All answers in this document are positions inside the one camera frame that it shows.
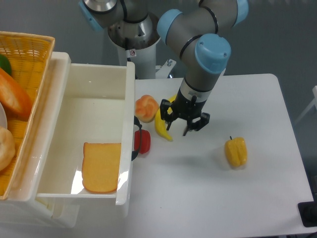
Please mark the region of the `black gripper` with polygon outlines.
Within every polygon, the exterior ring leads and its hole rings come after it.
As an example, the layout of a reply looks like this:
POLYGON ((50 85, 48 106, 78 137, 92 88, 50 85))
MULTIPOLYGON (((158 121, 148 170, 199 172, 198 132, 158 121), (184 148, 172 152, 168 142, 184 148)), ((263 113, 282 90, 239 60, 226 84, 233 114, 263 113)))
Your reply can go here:
POLYGON ((197 96, 186 99, 182 93, 177 93, 175 99, 162 99, 160 104, 161 119, 166 122, 166 130, 169 131, 171 124, 177 119, 183 119, 187 125, 183 131, 186 136, 188 131, 199 131, 210 121, 210 114, 203 113, 202 109, 206 101, 198 102, 197 96))

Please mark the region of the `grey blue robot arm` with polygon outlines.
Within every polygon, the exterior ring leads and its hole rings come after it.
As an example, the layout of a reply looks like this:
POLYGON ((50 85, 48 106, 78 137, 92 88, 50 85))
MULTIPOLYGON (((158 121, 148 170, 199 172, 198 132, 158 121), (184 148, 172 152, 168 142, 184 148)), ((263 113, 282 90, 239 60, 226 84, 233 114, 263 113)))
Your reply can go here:
POLYGON ((90 26, 96 31, 107 29, 120 62, 135 64, 136 78, 155 75, 159 41, 187 66, 175 99, 160 103, 156 130, 163 137, 176 119, 186 121, 186 132, 209 123, 210 115, 202 109, 231 55, 230 44, 220 34, 249 12, 246 0, 201 0, 198 6, 189 14, 171 9, 157 17, 149 12, 145 0, 79 1, 90 26))

